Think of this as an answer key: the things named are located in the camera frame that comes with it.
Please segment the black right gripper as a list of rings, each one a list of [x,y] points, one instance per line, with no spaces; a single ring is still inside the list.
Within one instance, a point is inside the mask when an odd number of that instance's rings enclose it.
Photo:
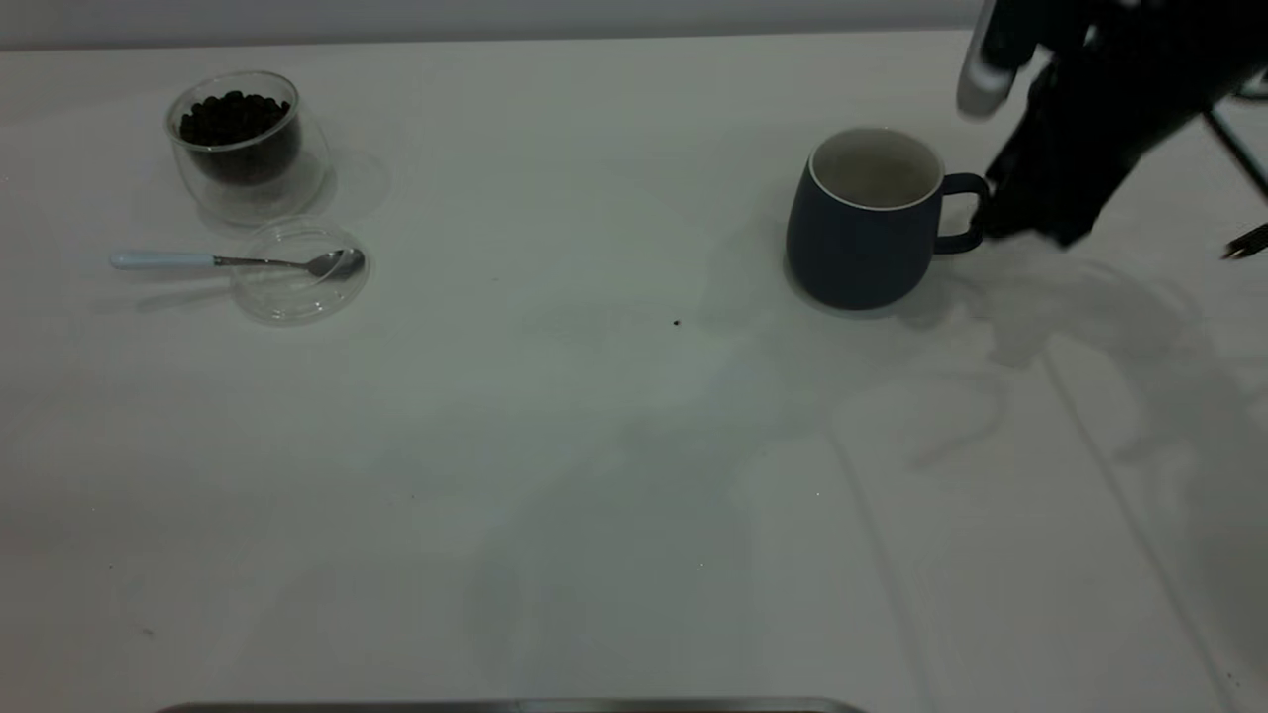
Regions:
[[[1033,233],[1071,247],[1145,154],[1189,121],[1163,55],[1104,49],[1051,60],[989,166],[987,239]]]

